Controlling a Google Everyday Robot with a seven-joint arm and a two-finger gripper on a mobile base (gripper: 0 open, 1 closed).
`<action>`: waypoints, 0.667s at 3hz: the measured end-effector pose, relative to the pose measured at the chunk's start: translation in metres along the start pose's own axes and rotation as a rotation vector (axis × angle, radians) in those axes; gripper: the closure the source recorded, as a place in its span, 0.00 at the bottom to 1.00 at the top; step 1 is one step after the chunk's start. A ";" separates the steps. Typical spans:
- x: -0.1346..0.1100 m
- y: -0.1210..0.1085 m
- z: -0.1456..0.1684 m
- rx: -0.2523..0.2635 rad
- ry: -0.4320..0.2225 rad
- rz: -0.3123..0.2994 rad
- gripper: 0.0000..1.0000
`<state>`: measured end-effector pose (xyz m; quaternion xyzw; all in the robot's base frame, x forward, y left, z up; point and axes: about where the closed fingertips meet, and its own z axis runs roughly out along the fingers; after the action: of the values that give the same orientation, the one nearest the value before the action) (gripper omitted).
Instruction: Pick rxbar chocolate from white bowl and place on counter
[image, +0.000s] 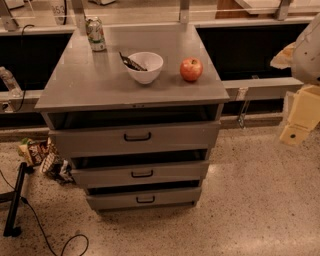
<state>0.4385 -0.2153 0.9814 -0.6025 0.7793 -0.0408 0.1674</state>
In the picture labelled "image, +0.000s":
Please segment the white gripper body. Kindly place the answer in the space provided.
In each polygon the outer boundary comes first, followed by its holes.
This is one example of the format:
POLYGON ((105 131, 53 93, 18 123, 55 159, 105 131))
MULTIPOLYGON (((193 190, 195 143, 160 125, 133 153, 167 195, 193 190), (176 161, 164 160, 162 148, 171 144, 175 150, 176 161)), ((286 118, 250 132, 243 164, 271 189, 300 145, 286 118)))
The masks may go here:
POLYGON ((304 84, 320 85, 320 13, 296 39, 291 70, 304 84))

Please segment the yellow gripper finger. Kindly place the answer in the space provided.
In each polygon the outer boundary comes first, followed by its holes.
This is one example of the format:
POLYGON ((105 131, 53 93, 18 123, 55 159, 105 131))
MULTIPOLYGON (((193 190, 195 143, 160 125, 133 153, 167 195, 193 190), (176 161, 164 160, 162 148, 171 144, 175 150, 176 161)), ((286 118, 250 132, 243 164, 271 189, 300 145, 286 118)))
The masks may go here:
POLYGON ((293 51, 295 43, 285 46, 270 62, 270 65, 277 69, 291 68, 293 65, 293 51))
POLYGON ((306 85, 293 95, 291 109, 279 139, 287 145, 298 145, 319 122, 320 87, 306 85))

